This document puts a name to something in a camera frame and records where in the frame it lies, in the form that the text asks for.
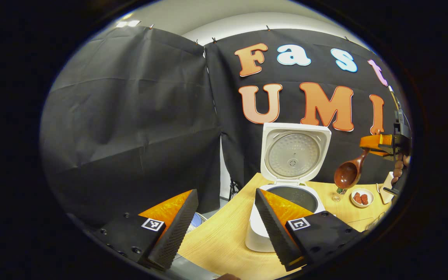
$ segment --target ceiling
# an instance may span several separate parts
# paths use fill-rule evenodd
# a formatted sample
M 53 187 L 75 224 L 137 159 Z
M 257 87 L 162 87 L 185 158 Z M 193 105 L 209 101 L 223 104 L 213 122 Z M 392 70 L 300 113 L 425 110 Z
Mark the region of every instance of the ceiling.
M 126 21 L 138 20 L 141 21 L 140 25 L 154 24 L 157 29 L 183 35 L 219 19 L 253 12 L 297 14 L 341 27 L 316 11 L 290 0 L 159 0 L 133 11 Z

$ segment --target wooden table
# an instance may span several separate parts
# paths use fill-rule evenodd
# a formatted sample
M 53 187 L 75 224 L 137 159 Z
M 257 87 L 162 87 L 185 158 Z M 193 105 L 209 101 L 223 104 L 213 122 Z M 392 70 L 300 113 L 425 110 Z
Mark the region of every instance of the wooden table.
M 257 173 L 222 209 L 186 234 L 179 255 L 213 273 L 231 273 L 242 280 L 273 280 L 299 270 L 286 272 L 276 253 L 255 252 L 245 246 L 256 188 L 269 183 L 272 182 Z M 327 211 L 358 231 L 363 231 L 391 206 L 391 203 L 383 204 L 375 184 L 352 187 L 340 202 L 331 200 L 336 191 L 334 184 L 308 182 L 306 185 L 316 190 Z M 350 193 L 356 188 L 373 193 L 370 206 L 359 208 L 352 204 Z

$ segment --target glass bottle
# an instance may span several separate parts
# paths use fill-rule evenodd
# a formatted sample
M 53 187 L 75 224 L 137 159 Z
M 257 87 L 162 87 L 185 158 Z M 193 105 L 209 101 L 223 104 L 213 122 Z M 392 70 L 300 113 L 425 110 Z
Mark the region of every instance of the glass bottle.
M 347 189 L 338 188 L 331 199 L 334 202 L 339 202 L 343 198 L 345 193 L 347 193 Z

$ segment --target hand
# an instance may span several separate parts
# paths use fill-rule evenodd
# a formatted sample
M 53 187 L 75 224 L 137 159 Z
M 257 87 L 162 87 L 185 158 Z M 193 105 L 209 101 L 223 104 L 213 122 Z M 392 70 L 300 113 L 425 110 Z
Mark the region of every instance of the hand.
M 215 280 L 241 280 L 241 279 L 232 274 L 226 273 Z
M 397 154 L 397 161 L 395 162 L 395 169 L 393 170 L 393 179 L 392 179 L 392 185 L 395 184 L 399 177 L 402 176 L 402 169 L 405 166 L 409 166 L 409 163 L 411 162 L 411 156 L 403 156 L 402 154 Z

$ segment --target textured gripper pad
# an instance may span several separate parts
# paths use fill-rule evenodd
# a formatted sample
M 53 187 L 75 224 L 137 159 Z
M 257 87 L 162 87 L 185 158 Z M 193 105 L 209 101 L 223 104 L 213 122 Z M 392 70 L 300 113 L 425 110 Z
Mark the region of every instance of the textured gripper pad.
M 170 268 L 197 207 L 198 194 L 197 190 L 194 189 L 176 214 L 170 227 L 151 250 L 148 256 L 150 262 L 156 264 L 162 270 Z
M 276 217 L 276 214 L 260 189 L 257 189 L 255 193 L 255 205 L 265 225 L 272 247 L 281 264 L 285 266 L 286 271 L 291 271 L 305 265 L 303 261 L 290 265 L 291 262 L 302 257 L 302 253 L 285 231 L 283 225 L 279 222 L 279 219 Z

